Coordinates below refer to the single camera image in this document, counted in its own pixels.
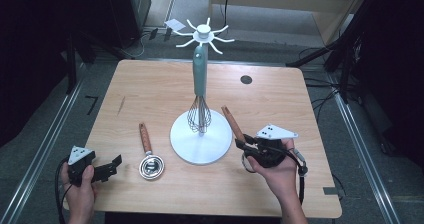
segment wooden handle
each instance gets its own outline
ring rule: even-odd
[[[227,119],[228,123],[230,124],[231,130],[233,130],[236,138],[238,140],[242,141],[242,142],[246,142],[246,139],[244,138],[243,132],[240,130],[240,127],[237,125],[236,119],[234,119],[230,110],[228,110],[228,107],[222,106],[221,109],[222,109],[222,112],[224,113],[225,118]]]
[[[147,128],[144,122],[140,123],[140,134],[141,142],[143,143],[144,152],[151,152],[152,146],[150,144],[149,133],[147,133]]]

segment hand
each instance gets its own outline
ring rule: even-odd
[[[282,139],[281,142],[293,153],[293,139]],[[296,192],[297,165],[294,160],[286,157],[278,166],[271,168],[262,167],[252,156],[248,156],[247,160],[252,169],[265,178],[269,188],[277,197],[283,214],[283,223],[307,223]]]
[[[94,215],[94,201],[96,199],[96,188],[91,184],[94,176],[94,167],[89,165],[82,174],[81,186],[72,186],[66,193],[68,201],[70,218],[68,224],[86,224],[91,223]],[[61,178],[63,188],[66,191],[71,184],[68,177],[68,163],[62,166]]]

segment white tag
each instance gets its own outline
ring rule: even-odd
[[[256,136],[267,140],[277,140],[283,138],[296,138],[299,135],[295,132],[288,131],[281,127],[268,124],[260,131],[258,131],[258,133],[256,133]]]
[[[165,24],[166,24],[169,28],[171,28],[173,31],[179,31],[179,30],[181,30],[181,29],[183,29],[183,28],[185,27],[185,25],[184,25],[184,24],[182,24],[181,22],[179,22],[179,21],[177,21],[177,20],[175,20],[175,19],[172,19],[172,20],[166,21],[166,22],[165,22]]]
[[[71,155],[69,156],[68,164],[69,165],[74,164],[75,162],[81,160],[82,158],[90,154],[91,152],[93,151],[90,149],[74,146],[72,148]]]

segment white base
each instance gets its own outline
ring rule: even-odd
[[[171,128],[174,151],[194,165],[207,165],[220,159],[231,146],[233,133],[227,119],[216,111],[211,112],[211,124],[206,133],[193,132],[188,125],[188,111],[175,120]]]

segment whisk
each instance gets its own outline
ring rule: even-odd
[[[206,133],[211,124],[211,112],[205,100],[206,93],[206,53],[199,45],[193,54],[193,79],[196,98],[188,111],[187,120],[193,132]]]

